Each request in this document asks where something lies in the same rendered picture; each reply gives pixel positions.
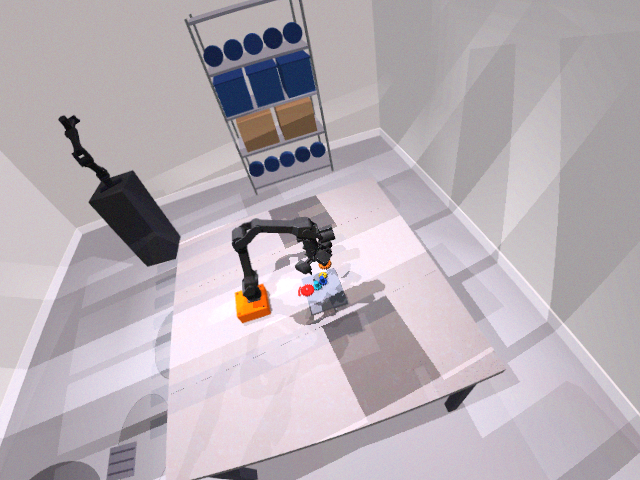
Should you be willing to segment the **red gear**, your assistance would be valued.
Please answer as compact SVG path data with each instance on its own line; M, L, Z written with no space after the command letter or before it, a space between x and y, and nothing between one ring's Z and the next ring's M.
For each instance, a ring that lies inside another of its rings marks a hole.
M308 288L308 290L306 290L306 288ZM314 287L313 287L312 285L310 285L310 284L309 284L309 285L308 285L308 284L307 284L307 285L305 285L305 286L304 286L304 287L302 287L302 289L301 289L301 294L302 294L303 296L305 296L305 297L306 297L306 296L307 296L307 297L308 297L308 296L310 297L310 295L312 295L312 294L313 294L313 292L314 292Z

